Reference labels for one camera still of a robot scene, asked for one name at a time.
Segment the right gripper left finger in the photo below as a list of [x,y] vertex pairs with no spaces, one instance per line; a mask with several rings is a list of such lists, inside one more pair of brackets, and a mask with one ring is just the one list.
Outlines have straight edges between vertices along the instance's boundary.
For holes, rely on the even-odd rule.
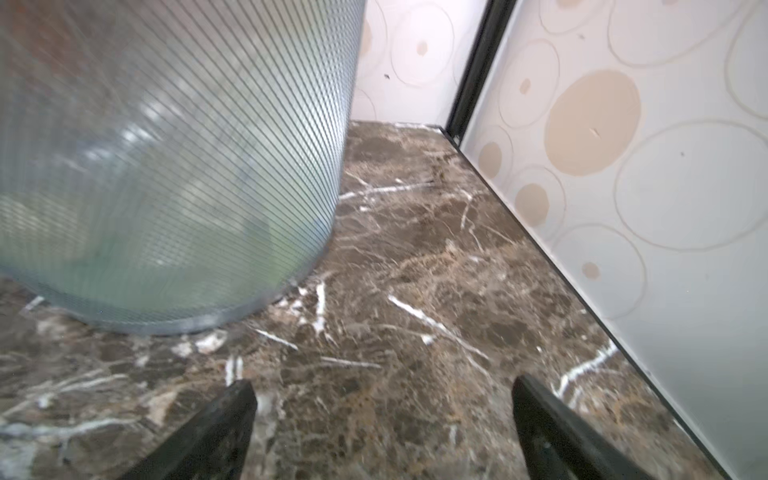
[[121,477],[238,479],[256,412],[252,384],[237,380]]

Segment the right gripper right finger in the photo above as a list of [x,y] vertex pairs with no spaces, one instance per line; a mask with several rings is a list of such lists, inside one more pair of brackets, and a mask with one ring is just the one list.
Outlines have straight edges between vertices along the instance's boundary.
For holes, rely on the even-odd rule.
[[512,387],[515,427],[532,479],[649,479],[531,375]]

